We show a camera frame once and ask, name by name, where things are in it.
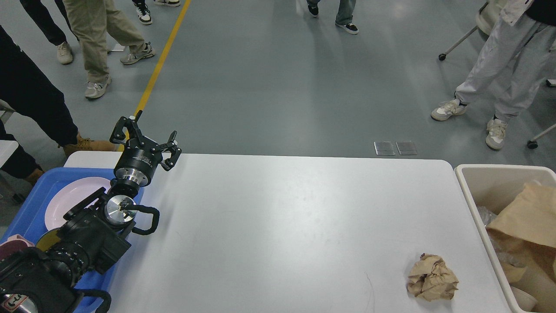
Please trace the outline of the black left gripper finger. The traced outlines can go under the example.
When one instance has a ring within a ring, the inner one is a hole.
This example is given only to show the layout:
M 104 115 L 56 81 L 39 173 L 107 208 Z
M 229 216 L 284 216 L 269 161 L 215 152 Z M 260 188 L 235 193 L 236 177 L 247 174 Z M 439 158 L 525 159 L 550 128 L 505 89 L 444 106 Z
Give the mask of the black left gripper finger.
M 141 133 L 137 121 L 143 113 L 139 110 L 134 116 L 120 117 L 110 136 L 110 142 L 123 145 L 125 150 L 149 150 L 149 139 Z
M 169 140 L 165 144 L 156 145 L 156 156 L 159 159 L 158 163 L 163 167 L 165 171 L 170 171 L 178 161 L 179 155 L 182 153 L 182 149 L 178 147 L 175 137 L 177 131 L 174 130 L 170 136 Z M 164 159 L 163 153 L 169 153 L 169 158 Z

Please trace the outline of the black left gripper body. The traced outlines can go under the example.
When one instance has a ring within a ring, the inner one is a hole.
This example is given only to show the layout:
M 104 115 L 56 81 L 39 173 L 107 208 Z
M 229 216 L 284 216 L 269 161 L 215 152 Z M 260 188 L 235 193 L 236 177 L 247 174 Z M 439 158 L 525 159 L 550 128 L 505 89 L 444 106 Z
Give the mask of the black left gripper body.
M 151 183 L 156 168 L 162 160 L 160 151 L 127 147 L 114 168 L 114 175 L 119 180 L 129 180 L 144 187 Z

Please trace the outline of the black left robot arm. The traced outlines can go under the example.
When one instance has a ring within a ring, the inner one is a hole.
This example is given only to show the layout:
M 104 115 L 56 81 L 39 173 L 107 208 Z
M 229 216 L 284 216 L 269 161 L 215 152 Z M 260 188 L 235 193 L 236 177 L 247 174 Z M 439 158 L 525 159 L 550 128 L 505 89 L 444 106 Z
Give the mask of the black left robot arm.
M 1 311 L 3 313 L 73 313 L 85 297 L 101 299 L 96 312 L 106 313 L 111 295 L 104 290 L 77 289 L 89 271 L 107 272 L 131 247 L 130 233 L 152 234 L 159 225 L 156 208 L 136 204 L 157 166 L 171 170 L 182 149 L 173 131 L 159 144 L 141 133 L 135 116 L 120 117 L 110 141 L 124 151 L 114 168 L 109 190 L 99 188 L 64 215 L 57 242 L 47 250 L 27 247 L 1 259 Z

